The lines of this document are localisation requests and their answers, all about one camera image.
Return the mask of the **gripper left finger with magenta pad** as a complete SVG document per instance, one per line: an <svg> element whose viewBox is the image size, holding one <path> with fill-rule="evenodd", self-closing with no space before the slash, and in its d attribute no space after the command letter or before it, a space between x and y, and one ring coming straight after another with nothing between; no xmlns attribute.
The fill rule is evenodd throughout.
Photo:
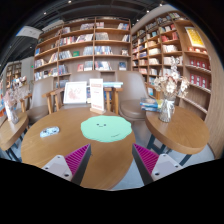
<svg viewBox="0 0 224 224"><path fill-rule="evenodd" d="M56 155L42 169L80 185L90 156L91 145L87 144L66 156Z"/></svg>

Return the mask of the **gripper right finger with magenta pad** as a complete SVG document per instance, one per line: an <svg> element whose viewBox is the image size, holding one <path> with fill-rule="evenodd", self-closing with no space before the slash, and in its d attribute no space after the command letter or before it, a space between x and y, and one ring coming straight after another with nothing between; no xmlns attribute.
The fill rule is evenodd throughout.
<svg viewBox="0 0 224 224"><path fill-rule="evenodd" d="M132 154L145 185L182 169L168 154L158 155L136 143L132 145Z"/></svg>

